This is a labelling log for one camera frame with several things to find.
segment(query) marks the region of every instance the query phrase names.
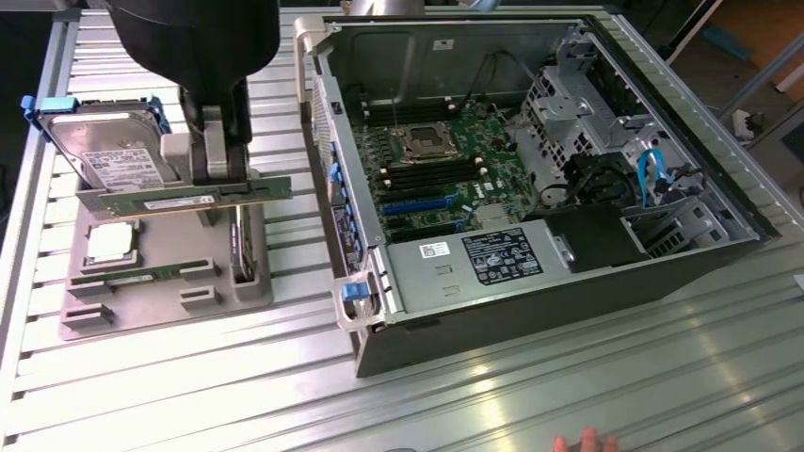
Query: aluminum table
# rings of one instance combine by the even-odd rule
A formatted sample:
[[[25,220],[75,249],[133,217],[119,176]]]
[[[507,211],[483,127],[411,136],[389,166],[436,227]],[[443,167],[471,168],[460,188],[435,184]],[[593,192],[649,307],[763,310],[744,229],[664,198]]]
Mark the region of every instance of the aluminum table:
[[[59,340],[77,178],[31,132],[0,262],[3,452],[536,451],[587,425],[624,450],[804,450],[803,218],[744,154],[719,158],[784,234],[764,250],[639,308],[353,377],[296,111],[301,14],[337,9],[283,9],[279,54],[249,78],[251,162],[293,178],[265,209],[269,309]],[[172,83],[131,60],[105,13],[60,21],[37,96],[153,93],[184,130]]]

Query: circuit board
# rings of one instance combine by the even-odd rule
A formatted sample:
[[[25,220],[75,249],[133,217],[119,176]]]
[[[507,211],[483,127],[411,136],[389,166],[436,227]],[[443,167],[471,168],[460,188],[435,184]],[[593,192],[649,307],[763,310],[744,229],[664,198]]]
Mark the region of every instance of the circuit board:
[[[515,223],[532,209],[516,144],[487,105],[468,103],[447,121],[363,125],[353,134],[389,243]]]

